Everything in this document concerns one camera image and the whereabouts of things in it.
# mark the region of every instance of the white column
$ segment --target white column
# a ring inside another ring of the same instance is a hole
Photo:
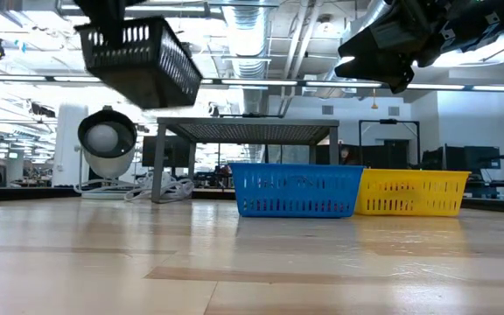
[[[25,166],[25,151],[9,149],[7,153],[7,185],[13,180],[23,178],[23,168]]]
[[[79,145],[77,129],[88,116],[87,105],[66,102],[59,106],[56,150],[53,158],[52,186],[70,186],[79,183],[80,156],[75,152]],[[82,159],[82,181],[88,180],[88,164]]]

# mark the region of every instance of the wooden surface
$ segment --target wooden surface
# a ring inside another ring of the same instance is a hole
[[[503,314],[504,213],[239,218],[233,201],[0,202],[0,314]]]

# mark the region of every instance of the plastic basket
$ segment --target plastic basket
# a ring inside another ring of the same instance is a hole
[[[202,75],[164,18],[123,21],[120,48],[91,24],[75,29],[87,70],[140,108],[195,103]]]
[[[458,215],[469,174],[365,170],[355,211],[369,215]]]
[[[363,167],[231,164],[245,217],[344,218],[354,213]]]

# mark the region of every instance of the desk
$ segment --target desk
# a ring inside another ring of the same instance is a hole
[[[330,164],[340,159],[337,120],[280,118],[175,118],[157,119],[157,148],[151,200],[159,202],[165,161],[165,136],[169,130],[190,143],[188,176],[193,179],[196,144],[279,144],[308,145],[309,161],[316,163],[316,145],[330,137]]]

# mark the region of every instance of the person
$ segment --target person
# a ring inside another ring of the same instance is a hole
[[[342,165],[357,165],[357,161],[355,161],[354,155],[349,151],[349,148],[345,147],[341,149],[341,161]]]

